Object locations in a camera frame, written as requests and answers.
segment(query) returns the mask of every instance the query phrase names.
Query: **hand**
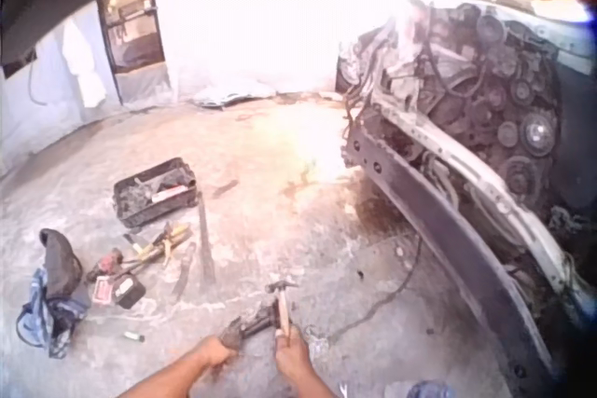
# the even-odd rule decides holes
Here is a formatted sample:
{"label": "hand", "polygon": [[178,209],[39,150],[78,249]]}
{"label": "hand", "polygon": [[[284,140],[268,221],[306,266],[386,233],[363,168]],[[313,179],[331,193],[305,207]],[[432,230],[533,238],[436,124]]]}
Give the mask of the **hand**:
{"label": "hand", "polygon": [[295,387],[305,378],[316,376],[309,358],[309,347],[294,325],[290,327],[289,337],[282,330],[276,330],[276,364],[280,373]]}
{"label": "hand", "polygon": [[206,337],[195,350],[205,358],[210,367],[223,364],[238,354],[236,351],[224,347],[224,344],[216,336]]}

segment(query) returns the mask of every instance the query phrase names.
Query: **wrench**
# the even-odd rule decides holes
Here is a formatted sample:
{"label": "wrench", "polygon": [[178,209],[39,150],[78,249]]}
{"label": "wrench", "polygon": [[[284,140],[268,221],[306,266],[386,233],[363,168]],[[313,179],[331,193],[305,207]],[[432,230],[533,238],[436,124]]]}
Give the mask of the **wrench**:
{"label": "wrench", "polygon": [[348,384],[345,382],[341,382],[340,386],[340,393],[342,394],[342,398],[348,398]]}

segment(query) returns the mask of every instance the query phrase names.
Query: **black toolbox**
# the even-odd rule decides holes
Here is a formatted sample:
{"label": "black toolbox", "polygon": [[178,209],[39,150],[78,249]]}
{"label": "black toolbox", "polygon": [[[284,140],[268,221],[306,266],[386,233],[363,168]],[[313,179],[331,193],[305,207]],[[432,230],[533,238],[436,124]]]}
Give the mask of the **black toolbox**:
{"label": "black toolbox", "polygon": [[[170,172],[181,173],[187,187],[185,191],[155,203],[151,199],[147,199],[146,203],[143,203],[142,200],[137,200],[139,203],[132,206],[131,201],[127,200],[127,196],[133,190],[139,189],[143,192],[144,189],[148,188],[146,184],[150,183],[150,181],[155,181],[160,177],[163,178],[165,177],[164,175],[168,175]],[[142,226],[174,210],[184,207],[196,207],[198,202],[195,173],[183,159],[172,158],[149,170],[139,172],[118,181],[114,184],[113,201],[116,215],[122,221],[122,224],[128,228]]]}

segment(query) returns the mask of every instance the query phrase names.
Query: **forearm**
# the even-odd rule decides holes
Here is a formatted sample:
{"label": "forearm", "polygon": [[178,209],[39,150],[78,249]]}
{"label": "forearm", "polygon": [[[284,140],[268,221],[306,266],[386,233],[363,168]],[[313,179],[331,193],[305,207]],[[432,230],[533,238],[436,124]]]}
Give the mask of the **forearm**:
{"label": "forearm", "polygon": [[186,398],[193,383],[209,366],[201,350],[192,350],[119,398]]}
{"label": "forearm", "polygon": [[298,398],[337,398],[326,383],[313,371],[295,384]]}

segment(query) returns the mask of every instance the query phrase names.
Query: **stained floor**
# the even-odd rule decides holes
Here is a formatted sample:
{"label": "stained floor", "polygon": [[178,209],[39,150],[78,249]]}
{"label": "stained floor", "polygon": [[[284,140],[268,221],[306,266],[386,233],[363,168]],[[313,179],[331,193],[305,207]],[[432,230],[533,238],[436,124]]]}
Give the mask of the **stained floor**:
{"label": "stained floor", "polygon": [[[464,301],[416,237],[359,169],[340,157],[337,103],[277,99],[205,111],[191,104],[112,117],[35,156],[2,189],[2,396],[115,396],[173,361],[201,337],[270,300],[264,286],[289,278],[291,316],[330,387],[383,397],[392,383],[439,378],[461,397],[508,396],[493,354]],[[185,246],[164,269],[140,274],[146,296],[131,310],[94,306],[63,360],[21,343],[15,319],[44,251],[37,234],[60,230],[83,266],[119,247],[125,227],[118,180],[182,157],[205,197],[216,284],[201,288],[196,255],[187,288],[171,294]],[[170,215],[189,222],[197,210]],[[144,227],[151,240],[165,220]],[[396,292],[411,269],[408,284]],[[145,343],[122,334],[133,331]],[[272,330],[250,339],[217,380],[191,396],[293,396],[273,362]]]}

